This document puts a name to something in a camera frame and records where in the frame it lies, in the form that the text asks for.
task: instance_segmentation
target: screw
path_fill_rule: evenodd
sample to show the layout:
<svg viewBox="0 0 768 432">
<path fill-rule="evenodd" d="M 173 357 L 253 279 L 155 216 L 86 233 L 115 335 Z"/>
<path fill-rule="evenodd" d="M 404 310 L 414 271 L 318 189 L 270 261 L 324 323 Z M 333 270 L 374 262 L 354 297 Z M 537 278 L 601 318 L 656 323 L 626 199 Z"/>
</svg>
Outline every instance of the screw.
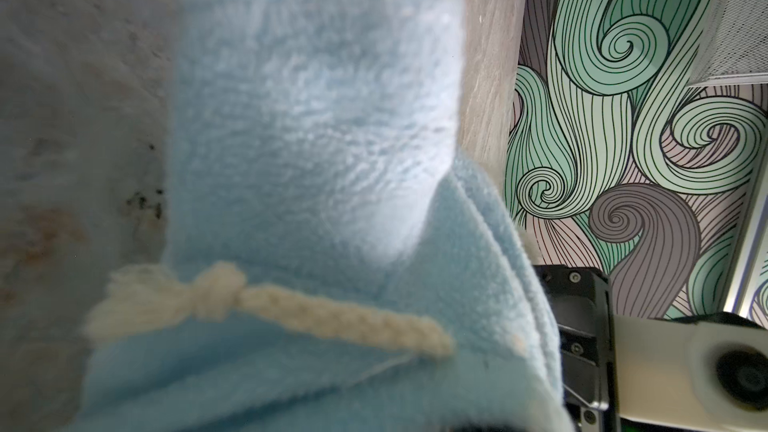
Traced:
<svg viewBox="0 0 768 432">
<path fill-rule="evenodd" d="M 584 411 L 584 420 L 587 421 L 587 424 L 594 424 L 598 421 L 598 418 L 594 416 L 594 412 L 591 410 L 585 410 Z"/>
</svg>

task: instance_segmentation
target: cream yarn cord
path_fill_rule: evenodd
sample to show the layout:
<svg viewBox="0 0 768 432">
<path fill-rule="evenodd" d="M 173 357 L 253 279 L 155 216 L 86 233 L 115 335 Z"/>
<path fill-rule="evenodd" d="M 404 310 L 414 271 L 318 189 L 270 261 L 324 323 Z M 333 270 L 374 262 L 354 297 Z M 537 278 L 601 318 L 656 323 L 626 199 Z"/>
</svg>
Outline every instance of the cream yarn cord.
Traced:
<svg viewBox="0 0 768 432">
<path fill-rule="evenodd" d="M 296 292 L 274 284 L 247 287 L 231 262 L 217 262 L 191 284 L 160 264 L 129 265 L 112 274 L 107 298 L 91 310 L 85 335 L 100 345 L 180 324 L 190 316 L 221 322 L 233 309 L 294 332 L 431 357 L 453 353 L 450 335 L 429 317 L 399 314 Z"/>
</svg>

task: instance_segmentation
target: wallpaper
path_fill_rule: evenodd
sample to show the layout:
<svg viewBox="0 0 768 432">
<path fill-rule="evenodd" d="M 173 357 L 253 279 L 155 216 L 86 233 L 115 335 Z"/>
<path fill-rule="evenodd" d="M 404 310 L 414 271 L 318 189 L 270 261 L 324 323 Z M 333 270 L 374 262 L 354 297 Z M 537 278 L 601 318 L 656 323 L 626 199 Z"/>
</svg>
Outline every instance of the wallpaper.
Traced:
<svg viewBox="0 0 768 432">
<path fill-rule="evenodd" d="M 760 273 L 762 285 L 755 292 L 750 310 L 750 318 L 768 328 L 768 255 L 763 259 L 763 271 Z"/>
<path fill-rule="evenodd" d="M 526 0 L 507 207 L 546 263 L 609 273 L 619 314 L 724 292 L 768 86 L 686 87 L 709 4 Z M 768 286 L 756 299 L 766 319 Z"/>
</svg>

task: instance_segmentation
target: light blue fleece fabric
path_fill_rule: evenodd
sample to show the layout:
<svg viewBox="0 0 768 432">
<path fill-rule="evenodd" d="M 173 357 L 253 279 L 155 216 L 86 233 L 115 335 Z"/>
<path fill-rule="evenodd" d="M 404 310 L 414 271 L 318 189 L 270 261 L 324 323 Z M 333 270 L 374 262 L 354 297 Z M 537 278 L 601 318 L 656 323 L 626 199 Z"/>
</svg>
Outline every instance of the light blue fleece fabric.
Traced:
<svg viewBox="0 0 768 432">
<path fill-rule="evenodd" d="M 164 262 L 429 315 L 458 350 L 191 319 L 96 350 L 68 430 L 563 430 L 547 299 L 494 187 L 456 157 L 462 0 L 182 5 Z"/>
</svg>

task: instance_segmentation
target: white mesh panel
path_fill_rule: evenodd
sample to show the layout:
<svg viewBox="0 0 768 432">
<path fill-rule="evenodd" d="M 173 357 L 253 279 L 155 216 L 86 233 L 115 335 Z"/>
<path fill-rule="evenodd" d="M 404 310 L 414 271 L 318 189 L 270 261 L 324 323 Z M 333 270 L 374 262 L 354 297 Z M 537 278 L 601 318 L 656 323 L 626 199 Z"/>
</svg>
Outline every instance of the white mesh panel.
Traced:
<svg viewBox="0 0 768 432">
<path fill-rule="evenodd" d="M 691 83 L 768 82 L 768 0 L 715 0 L 699 54 Z"/>
</svg>

